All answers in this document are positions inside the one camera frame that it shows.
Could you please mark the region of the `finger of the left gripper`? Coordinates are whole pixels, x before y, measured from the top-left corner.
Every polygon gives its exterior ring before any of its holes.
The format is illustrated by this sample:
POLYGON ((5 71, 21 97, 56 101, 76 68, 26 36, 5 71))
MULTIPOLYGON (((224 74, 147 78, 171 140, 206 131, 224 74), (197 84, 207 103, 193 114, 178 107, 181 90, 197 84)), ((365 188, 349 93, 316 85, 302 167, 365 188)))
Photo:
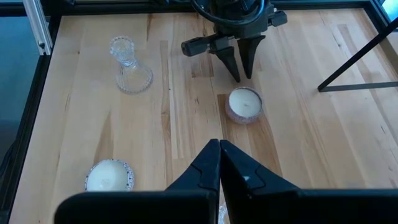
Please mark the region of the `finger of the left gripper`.
POLYGON ((224 49, 211 50, 211 53, 216 55, 223 62, 234 80, 239 83, 241 79, 236 59, 234 57, 234 47, 229 46, 224 49))
POLYGON ((257 47, 265 38, 266 37, 264 35, 259 35, 248 39, 239 39, 237 41, 243 69, 248 79, 252 78, 252 70, 257 47))

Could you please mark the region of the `wooden riser shelf black frame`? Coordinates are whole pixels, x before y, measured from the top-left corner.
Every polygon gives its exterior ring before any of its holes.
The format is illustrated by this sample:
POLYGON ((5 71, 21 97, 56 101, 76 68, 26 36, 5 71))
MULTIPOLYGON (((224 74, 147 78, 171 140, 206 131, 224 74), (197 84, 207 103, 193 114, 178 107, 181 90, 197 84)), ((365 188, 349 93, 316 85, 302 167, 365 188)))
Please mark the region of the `wooden riser shelf black frame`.
POLYGON ((332 73, 325 81, 318 85, 317 90, 319 92, 331 92, 331 91, 349 91, 349 90, 368 90, 377 88, 392 88, 398 87, 398 82, 380 82, 380 83, 362 83, 355 85, 336 85, 329 86, 331 82, 336 80, 342 75, 347 69, 354 65, 359 59, 365 56, 370 50, 376 45, 380 44, 391 32, 398 28, 398 17, 390 22, 387 27, 378 33, 372 40, 370 40, 363 48, 355 53, 348 61, 346 61, 339 69, 332 73))

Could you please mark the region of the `silver aluminium extrusion post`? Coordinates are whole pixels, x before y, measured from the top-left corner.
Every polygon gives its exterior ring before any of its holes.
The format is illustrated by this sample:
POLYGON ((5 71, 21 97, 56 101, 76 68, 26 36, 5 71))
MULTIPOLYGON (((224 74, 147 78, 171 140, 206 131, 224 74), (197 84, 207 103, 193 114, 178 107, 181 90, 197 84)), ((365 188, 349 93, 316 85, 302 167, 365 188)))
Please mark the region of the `silver aluminium extrusion post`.
POLYGON ((40 55, 51 55, 53 42, 40 0, 22 0, 40 55))

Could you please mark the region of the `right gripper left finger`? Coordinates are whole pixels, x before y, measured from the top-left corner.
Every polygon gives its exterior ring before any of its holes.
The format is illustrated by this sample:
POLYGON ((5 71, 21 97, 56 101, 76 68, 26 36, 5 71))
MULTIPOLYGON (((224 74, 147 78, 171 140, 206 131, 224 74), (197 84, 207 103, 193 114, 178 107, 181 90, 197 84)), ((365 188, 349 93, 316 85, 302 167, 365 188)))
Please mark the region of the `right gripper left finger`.
POLYGON ((211 139, 163 191, 87 192, 64 200, 54 224, 217 224, 221 148, 211 139))

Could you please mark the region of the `beige speckled candle tin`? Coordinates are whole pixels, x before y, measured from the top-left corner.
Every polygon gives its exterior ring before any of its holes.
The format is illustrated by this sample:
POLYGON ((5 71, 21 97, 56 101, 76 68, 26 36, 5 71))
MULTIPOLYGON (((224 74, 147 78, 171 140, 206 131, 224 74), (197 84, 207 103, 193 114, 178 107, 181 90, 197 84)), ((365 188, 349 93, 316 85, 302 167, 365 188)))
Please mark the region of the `beige speckled candle tin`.
POLYGON ((262 98, 252 88, 242 86, 234 89, 225 103, 228 117, 238 124, 250 124, 262 113, 262 98))

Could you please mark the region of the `black metal table frame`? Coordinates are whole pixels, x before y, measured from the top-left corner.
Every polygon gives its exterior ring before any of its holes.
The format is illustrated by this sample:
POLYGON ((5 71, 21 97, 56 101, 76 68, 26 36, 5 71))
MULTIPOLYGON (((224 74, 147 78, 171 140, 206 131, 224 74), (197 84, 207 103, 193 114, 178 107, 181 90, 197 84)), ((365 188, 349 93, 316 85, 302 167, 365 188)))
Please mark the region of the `black metal table frame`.
MULTIPOLYGON (((279 10, 311 9, 349 9, 363 8, 378 32, 383 32, 392 24, 392 19, 384 10, 384 0, 268 0, 279 10)), ((70 15, 100 14, 145 14, 166 12, 193 12, 190 0, 110 0, 76 2, 75 0, 40 0, 44 4, 44 13, 49 20, 51 38, 57 36, 60 19, 70 15)), ((12 135, 12 144, 0 157, 0 224, 8 224, 17 186, 22 174, 28 144, 37 116, 40 98, 47 77, 51 58, 48 55, 35 56, 19 68, 24 85, 4 93, 5 100, 0 101, 0 112, 11 110, 11 102, 19 106, 19 119, 13 121, 16 129, 12 135)))

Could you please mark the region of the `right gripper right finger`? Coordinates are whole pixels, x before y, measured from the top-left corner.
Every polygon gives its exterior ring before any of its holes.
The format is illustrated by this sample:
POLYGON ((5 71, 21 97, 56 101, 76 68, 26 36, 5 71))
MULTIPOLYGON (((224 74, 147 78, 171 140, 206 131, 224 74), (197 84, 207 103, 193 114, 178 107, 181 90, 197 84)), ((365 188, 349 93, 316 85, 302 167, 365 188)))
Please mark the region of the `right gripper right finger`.
POLYGON ((220 145, 232 224, 398 224, 398 189, 301 189, 231 142, 220 145))

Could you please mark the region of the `white floral patterned candle tin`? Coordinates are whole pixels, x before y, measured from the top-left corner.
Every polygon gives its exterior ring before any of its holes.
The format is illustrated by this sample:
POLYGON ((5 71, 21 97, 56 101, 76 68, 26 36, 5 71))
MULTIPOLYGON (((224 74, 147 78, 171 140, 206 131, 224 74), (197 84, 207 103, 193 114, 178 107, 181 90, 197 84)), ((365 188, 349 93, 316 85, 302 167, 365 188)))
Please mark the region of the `white floral patterned candle tin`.
POLYGON ((135 175, 128 163, 120 159, 105 159, 95 164, 85 179, 89 192, 120 192, 134 188, 135 175))

